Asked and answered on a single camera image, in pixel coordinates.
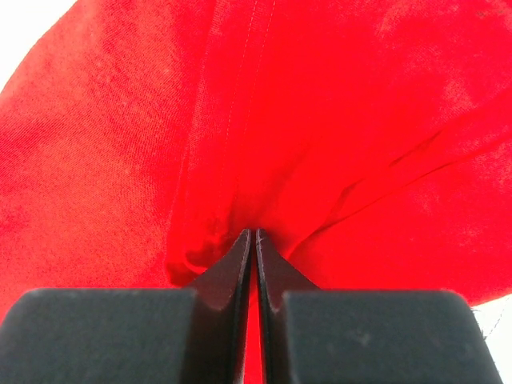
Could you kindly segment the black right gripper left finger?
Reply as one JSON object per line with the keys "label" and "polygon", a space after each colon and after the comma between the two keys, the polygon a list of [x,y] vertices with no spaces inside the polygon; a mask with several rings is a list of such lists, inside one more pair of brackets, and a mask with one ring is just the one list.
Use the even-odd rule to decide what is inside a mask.
{"label": "black right gripper left finger", "polygon": [[181,289],[38,289],[1,325],[4,383],[240,383],[251,232]]}

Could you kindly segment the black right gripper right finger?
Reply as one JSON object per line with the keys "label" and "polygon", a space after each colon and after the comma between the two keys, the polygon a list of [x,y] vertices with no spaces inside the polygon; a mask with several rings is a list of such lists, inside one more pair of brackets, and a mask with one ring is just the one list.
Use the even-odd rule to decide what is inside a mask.
{"label": "black right gripper right finger", "polygon": [[266,383],[497,383],[476,318],[446,290],[322,290],[254,236]]}

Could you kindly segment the red t shirt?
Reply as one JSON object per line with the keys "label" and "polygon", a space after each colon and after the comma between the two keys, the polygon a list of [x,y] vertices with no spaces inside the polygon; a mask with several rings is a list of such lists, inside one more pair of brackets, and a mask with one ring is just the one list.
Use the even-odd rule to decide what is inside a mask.
{"label": "red t shirt", "polygon": [[4,383],[499,383],[508,1],[77,1],[1,92]]}

